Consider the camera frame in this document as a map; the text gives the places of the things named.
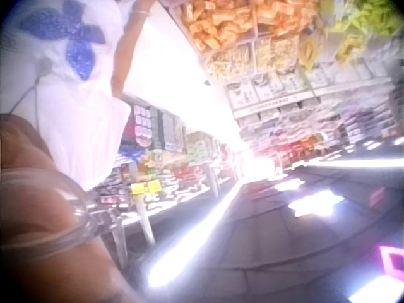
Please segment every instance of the yellow sign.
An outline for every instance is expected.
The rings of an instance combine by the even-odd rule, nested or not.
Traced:
[[[133,183],[131,184],[132,194],[144,194],[145,183]]]
[[[147,188],[149,193],[157,193],[162,190],[162,185],[159,180],[153,180],[147,182]]]

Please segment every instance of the white dress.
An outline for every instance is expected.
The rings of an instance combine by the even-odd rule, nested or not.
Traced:
[[[22,1],[2,28],[1,113],[39,80],[13,114],[38,126],[57,168],[86,191],[110,174],[130,111],[110,84],[123,28],[113,0]]]

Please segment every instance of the person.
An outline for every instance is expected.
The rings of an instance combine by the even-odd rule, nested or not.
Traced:
[[[62,172],[86,191],[108,176],[129,115],[119,98],[154,2],[136,0],[125,28],[114,0],[13,8],[1,33],[2,174]],[[64,195],[46,184],[2,183],[0,197],[2,249],[76,224]],[[2,275],[29,302],[138,302],[100,239],[23,263],[2,256]]]

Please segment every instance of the hand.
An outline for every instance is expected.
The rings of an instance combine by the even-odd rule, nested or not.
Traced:
[[[156,0],[136,0],[132,9],[138,11],[149,11]]]

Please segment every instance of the bracelet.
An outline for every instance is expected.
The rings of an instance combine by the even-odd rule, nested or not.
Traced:
[[[132,10],[132,13],[146,15],[146,17],[150,17],[152,15],[149,11],[142,11],[142,10],[138,10],[138,9]]]

